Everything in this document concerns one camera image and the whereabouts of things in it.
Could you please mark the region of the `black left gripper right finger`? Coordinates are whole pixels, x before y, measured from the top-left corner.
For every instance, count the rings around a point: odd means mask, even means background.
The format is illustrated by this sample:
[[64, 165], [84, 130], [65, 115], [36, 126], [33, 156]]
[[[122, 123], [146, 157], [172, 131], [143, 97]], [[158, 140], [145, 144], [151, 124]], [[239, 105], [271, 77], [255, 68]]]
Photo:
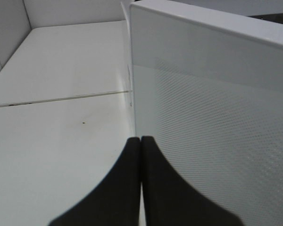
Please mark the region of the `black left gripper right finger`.
[[241, 226], [240, 218], [199, 193], [151, 136], [141, 138], [141, 182], [148, 226]]

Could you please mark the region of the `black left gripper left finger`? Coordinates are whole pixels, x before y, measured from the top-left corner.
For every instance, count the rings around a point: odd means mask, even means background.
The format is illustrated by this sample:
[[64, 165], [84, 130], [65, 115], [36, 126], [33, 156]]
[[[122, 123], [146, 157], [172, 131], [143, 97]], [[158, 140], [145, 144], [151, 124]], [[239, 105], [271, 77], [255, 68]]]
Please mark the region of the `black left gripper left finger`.
[[104, 179], [51, 226], [137, 226], [140, 211], [140, 139], [127, 140]]

